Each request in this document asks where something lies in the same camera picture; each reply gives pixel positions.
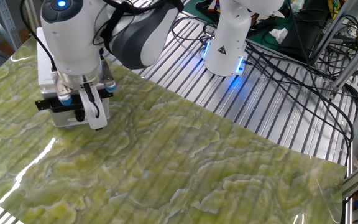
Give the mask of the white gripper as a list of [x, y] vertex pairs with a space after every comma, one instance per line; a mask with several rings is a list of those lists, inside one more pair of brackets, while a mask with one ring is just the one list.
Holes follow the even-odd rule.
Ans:
[[107, 118], [97, 88], [89, 83], [85, 83], [83, 89], [80, 89], [78, 92], [85, 110], [86, 120], [91, 129], [97, 130], [105, 127], [107, 125]]

